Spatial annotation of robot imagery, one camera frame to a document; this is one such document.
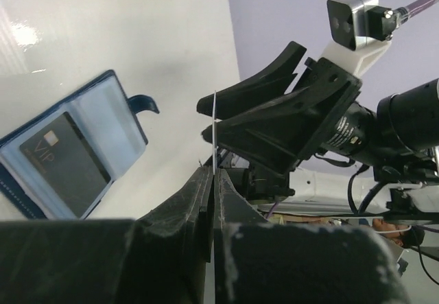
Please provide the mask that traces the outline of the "black credit card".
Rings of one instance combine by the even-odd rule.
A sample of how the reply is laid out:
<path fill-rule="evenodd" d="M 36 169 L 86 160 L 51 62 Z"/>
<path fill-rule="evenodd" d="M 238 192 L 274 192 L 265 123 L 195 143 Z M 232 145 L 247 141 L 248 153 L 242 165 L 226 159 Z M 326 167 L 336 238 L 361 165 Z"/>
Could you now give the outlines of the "black credit card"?
<path fill-rule="evenodd" d="M 24 141 L 20 151 L 77 218 L 88 213 L 110 183 L 109 173 L 68 112 Z"/>

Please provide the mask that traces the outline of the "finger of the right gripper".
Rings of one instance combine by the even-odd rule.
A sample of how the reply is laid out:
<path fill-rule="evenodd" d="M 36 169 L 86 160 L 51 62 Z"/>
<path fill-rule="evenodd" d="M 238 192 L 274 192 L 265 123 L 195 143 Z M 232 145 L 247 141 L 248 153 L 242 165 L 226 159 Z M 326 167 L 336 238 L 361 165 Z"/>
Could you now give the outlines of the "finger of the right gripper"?
<path fill-rule="evenodd" d="M 327 141 L 349 105 L 347 87 L 292 91 L 230 119 L 217 119 L 217 146 L 274 174 L 286 174 L 328 149 Z M 212 143 L 212 126 L 202 137 Z"/>
<path fill-rule="evenodd" d="M 281 54 L 257 74 L 201 98 L 198 113 L 230 119 L 284 94 L 297 74 L 294 72 L 307 49 L 292 41 Z"/>

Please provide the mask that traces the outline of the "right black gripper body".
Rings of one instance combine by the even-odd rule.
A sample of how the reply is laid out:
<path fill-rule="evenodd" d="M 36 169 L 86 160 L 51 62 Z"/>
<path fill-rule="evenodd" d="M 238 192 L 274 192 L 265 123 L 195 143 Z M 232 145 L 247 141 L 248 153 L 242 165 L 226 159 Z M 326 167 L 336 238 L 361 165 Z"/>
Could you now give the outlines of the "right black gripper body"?
<path fill-rule="evenodd" d="M 297 167 L 319 150 L 373 167 L 432 166 L 438 145 L 438 81 L 383 98 L 376 111 L 356 98 L 361 80 L 326 58 L 307 60 L 294 87 L 293 154 Z"/>

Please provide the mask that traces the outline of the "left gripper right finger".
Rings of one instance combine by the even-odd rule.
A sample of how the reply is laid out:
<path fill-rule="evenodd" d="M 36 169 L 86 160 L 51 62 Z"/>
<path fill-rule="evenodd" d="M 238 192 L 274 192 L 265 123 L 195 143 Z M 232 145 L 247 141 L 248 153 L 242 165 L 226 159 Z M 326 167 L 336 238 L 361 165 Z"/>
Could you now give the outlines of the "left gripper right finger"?
<path fill-rule="evenodd" d="M 217 303 L 409 303 L 396 263 L 372 231 L 268 222 L 214 178 Z"/>

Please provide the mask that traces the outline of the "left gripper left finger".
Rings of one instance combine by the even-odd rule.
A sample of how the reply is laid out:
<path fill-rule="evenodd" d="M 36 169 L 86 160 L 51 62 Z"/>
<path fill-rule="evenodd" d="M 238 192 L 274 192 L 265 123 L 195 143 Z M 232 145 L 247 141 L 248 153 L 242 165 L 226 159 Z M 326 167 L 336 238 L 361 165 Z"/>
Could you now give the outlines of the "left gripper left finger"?
<path fill-rule="evenodd" d="M 136 220 L 1 223 L 2 303 L 201 303 L 213 173 Z"/>

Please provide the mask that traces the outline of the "blue card holder wallet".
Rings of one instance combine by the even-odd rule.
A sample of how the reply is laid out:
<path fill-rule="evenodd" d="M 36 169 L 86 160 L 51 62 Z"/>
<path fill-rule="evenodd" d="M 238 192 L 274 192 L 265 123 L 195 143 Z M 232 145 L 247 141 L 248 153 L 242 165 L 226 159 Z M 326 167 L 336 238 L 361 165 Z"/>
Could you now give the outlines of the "blue card holder wallet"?
<path fill-rule="evenodd" d="M 144 153 L 143 111 L 152 97 L 103 72 L 1 139 L 1 197 L 30 220 L 87 218 Z"/>

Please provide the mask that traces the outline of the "silver magnetic stripe card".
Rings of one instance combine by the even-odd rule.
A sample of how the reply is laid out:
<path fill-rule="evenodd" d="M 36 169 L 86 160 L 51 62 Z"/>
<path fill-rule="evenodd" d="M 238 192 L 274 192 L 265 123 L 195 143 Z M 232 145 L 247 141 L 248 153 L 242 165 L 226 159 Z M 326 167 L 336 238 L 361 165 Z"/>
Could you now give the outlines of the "silver magnetic stripe card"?
<path fill-rule="evenodd" d="M 217 101 L 217 91 L 213 94 L 213 109 L 212 109 L 212 171 L 213 171 L 213 226 L 215 226 L 215 175 L 217 170 L 217 137 L 216 137 L 216 101 Z M 213 302 L 216 303 L 216 287 L 215 287 L 215 228 L 213 228 Z"/>

